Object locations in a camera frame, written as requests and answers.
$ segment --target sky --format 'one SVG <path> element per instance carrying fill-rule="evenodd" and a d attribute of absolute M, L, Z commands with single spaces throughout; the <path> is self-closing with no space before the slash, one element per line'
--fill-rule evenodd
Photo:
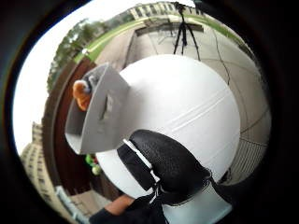
<path fill-rule="evenodd" d="M 48 97 L 47 77 L 58 45 L 79 21 L 108 20 L 138 3 L 156 0 L 93 0 L 49 29 L 33 46 L 20 71 L 13 105 L 13 131 L 18 153 L 32 141 L 32 123 L 41 123 Z M 193 6 L 191 0 L 180 0 Z"/>

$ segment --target grass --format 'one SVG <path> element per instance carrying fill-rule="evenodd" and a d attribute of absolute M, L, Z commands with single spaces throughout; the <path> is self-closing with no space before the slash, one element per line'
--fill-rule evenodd
<path fill-rule="evenodd" d="M 122 32 L 133 28 L 134 26 L 137 26 L 143 22 L 143 20 L 138 21 L 129 21 L 125 24 L 122 24 L 121 26 L 108 31 L 107 33 L 101 35 L 98 39 L 93 41 L 86 49 L 90 52 L 87 57 L 90 58 L 93 62 L 95 59 L 99 56 L 99 54 L 102 52 L 104 47 L 115 37 L 116 35 L 121 34 Z M 84 55 L 82 53 L 78 54 L 76 58 L 74 59 L 75 63 L 78 63 Z"/>

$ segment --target camera on tripod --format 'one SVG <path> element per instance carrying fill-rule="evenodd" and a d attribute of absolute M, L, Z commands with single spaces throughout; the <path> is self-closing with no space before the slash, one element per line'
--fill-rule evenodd
<path fill-rule="evenodd" d="M 187 46 L 187 34 L 186 34 L 186 30 L 188 29 L 189 32 L 190 32 L 190 34 L 191 34 L 191 36 L 192 36 L 192 39 L 193 39 L 193 42 L 194 42 L 194 45 L 195 45 L 195 48 L 196 48 L 198 61 L 200 61 L 198 45 L 196 43 L 194 33 L 192 31 L 191 26 L 188 23 L 185 22 L 183 11 L 186 9 L 186 7 L 184 5 L 182 5 L 181 3 L 179 3 L 179 2 L 175 2 L 173 4 L 174 4 L 176 10 L 178 11 L 178 13 L 179 13 L 179 15 L 181 17 L 181 24 L 178 27 L 178 36 L 177 36 L 177 41 L 176 41 L 176 45 L 175 45 L 174 54 L 176 54 L 176 52 L 177 52 L 178 41 L 179 41 L 181 33 L 183 34 L 181 54 L 184 54 L 184 48 Z"/>
<path fill-rule="evenodd" d="M 186 7 L 184 5 L 182 5 L 181 3 L 179 3 L 179 2 L 174 2 L 173 4 L 174 4 L 174 6 L 175 6 L 175 8 L 176 8 L 176 10 L 178 11 L 179 14 L 182 14 L 183 11 L 186 9 Z"/>

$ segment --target tree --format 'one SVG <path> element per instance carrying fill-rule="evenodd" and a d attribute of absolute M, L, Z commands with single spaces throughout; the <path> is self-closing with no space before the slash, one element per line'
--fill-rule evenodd
<path fill-rule="evenodd" d="M 47 80 L 48 92 L 52 89 L 55 80 L 61 74 L 63 68 L 76 57 L 95 38 L 104 33 L 107 26 L 101 21 L 90 22 L 87 19 L 79 21 L 68 31 L 63 41 L 56 50 L 54 59 L 50 65 Z"/>

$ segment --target orange object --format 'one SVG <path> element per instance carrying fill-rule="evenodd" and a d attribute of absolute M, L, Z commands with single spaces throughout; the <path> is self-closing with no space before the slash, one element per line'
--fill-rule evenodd
<path fill-rule="evenodd" d="M 73 85 L 73 97 L 76 99 L 78 107 L 87 111 L 90 101 L 92 99 L 91 90 L 84 80 L 77 80 Z"/>

